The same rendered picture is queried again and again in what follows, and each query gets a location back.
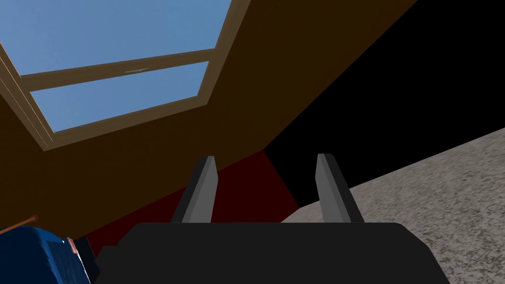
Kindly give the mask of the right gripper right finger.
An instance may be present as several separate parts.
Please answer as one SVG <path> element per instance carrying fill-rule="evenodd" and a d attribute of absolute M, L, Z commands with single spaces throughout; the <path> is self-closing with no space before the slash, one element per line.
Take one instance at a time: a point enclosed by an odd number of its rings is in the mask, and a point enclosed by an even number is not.
<path fill-rule="evenodd" d="M 364 222 L 350 188 L 332 154 L 318 154 L 315 181 L 324 222 Z"/>

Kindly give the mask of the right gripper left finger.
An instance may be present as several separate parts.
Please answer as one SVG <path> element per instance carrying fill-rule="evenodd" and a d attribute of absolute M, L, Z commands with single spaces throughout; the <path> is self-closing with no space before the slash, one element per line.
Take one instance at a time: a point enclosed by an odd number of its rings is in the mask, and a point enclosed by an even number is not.
<path fill-rule="evenodd" d="M 170 222 L 210 223 L 217 184 L 215 158 L 213 156 L 200 158 Z"/>

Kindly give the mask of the wooden framed window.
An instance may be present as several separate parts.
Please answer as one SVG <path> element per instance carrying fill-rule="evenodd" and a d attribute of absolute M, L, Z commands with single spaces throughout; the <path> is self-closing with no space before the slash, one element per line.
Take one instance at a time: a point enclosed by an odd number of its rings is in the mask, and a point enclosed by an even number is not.
<path fill-rule="evenodd" d="M 112 133 L 208 104 L 252 0 L 231 0 L 216 46 L 204 50 L 21 75 L 0 43 L 0 95 L 43 151 Z M 55 131 L 33 92 L 206 63 L 196 95 Z"/>

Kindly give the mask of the blue box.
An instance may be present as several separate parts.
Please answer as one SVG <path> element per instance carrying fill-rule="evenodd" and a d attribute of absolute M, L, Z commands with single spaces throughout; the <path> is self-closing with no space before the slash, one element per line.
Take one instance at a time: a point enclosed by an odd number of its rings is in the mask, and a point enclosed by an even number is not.
<path fill-rule="evenodd" d="M 0 234 L 0 284 L 95 284 L 99 272 L 70 238 L 32 226 Z"/>

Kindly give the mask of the thin brown stick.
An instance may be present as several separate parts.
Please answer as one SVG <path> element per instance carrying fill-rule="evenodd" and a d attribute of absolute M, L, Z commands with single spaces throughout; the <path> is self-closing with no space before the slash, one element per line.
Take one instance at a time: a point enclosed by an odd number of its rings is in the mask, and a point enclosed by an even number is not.
<path fill-rule="evenodd" d="M 15 228 L 18 228 L 18 227 L 21 227 L 23 225 L 26 225 L 28 223 L 36 222 L 37 220 L 38 220 L 38 216 L 37 215 L 33 215 L 33 216 L 31 216 L 30 218 L 28 218 L 28 219 L 26 219 L 24 221 L 18 222 L 16 224 L 12 225 L 12 226 L 9 226 L 9 227 L 6 227 L 4 229 L 1 229 L 0 230 L 0 235 L 4 234 L 5 232 L 11 231 L 11 230 L 13 230 Z"/>

